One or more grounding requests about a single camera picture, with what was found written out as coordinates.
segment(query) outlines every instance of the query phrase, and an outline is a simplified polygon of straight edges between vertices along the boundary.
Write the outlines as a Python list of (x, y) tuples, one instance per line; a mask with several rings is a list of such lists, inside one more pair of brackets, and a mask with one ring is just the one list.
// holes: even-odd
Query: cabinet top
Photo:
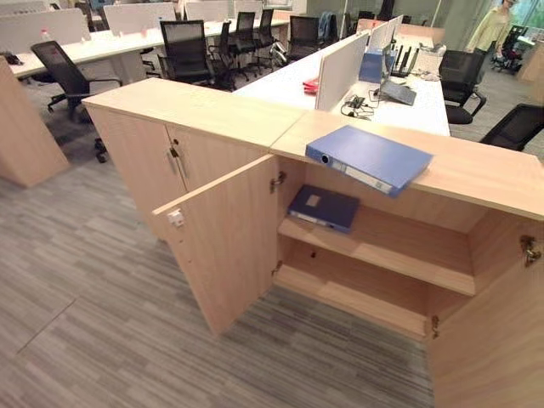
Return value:
[(160, 79), (101, 93), (84, 103), (303, 162), (310, 162), (307, 143), (351, 125), (434, 155), (411, 188), (544, 220), (544, 167), (525, 153)]
[(85, 99), (84, 104), (264, 148), (269, 148), (305, 112), (156, 78), (100, 93)]

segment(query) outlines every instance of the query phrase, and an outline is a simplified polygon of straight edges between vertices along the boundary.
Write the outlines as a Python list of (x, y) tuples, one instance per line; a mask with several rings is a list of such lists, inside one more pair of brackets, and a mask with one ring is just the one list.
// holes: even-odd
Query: person in green shirt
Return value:
[[(479, 23), (472, 38), (468, 42), (466, 51), (469, 53), (479, 52), (488, 55), (493, 52), (491, 47), (495, 44), (495, 52), (497, 56), (502, 57), (502, 45), (510, 31), (510, 22), (512, 15), (510, 8), (516, 3), (516, 0), (502, 0), (502, 5), (494, 7), (488, 14), (485, 15), (481, 23)], [(487, 61), (482, 65), (479, 72), (478, 83), (482, 81), (485, 73)]]

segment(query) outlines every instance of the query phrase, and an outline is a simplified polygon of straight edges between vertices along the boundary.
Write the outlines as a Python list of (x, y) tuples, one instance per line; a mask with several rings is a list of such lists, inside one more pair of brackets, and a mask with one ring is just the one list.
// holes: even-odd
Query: open cabinet door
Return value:
[(542, 251), (544, 224), (505, 217), (484, 224), (471, 242), (474, 272), (495, 279), (429, 340), (436, 406), (544, 406), (544, 259), (525, 267), (520, 246), (521, 235), (532, 235)]
[(181, 212), (183, 224), (168, 226), (167, 241), (215, 334), (272, 285), (277, 176), (277, 159), (266, 155), (154, 211), (164, 223)]

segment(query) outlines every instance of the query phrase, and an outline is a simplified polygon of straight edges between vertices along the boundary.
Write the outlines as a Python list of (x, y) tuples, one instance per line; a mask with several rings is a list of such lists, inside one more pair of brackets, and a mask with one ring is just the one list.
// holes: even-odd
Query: cabinet hinge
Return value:
[(534, 236), (522, 235), (519, 237), (519, 244), (525, 255), (525, 268), (529, 268), (542, 257), (542, 252), (535, 251), (535, 241)]
[(278, 189), (277, 186), (283, 184), (283, 182), (286, 181), (286, 179), (287, 179), (287, 173), (285, 172), (279, 172), (278, 178), (272, 178), (270, 180), (270, 194), (274, 194)]
[(440, 336), (439, 325), (440, 325), (440, 319), (435, 314), (433, 318), (431, 319), (431, 330), (433, 331), (433, 340)]
[(272, 276), (278, 273), (278, 270), (280, 270), (281, 265), (283, 265), (283, 261), (278, 261), (278, 264), (275, 266), (274, 269), (272, 269)]

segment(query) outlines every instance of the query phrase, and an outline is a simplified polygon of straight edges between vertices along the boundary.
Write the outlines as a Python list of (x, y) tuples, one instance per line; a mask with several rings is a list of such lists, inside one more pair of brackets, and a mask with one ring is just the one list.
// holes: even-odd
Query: cabinet shelf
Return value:
[(298, 242), (274, 283), (421, 340), (428, 284)]
[(294, 217), (279, 233), (463, 295), (475, 294), (466, 235), (369, 207), (355, 215), (350, 234)]

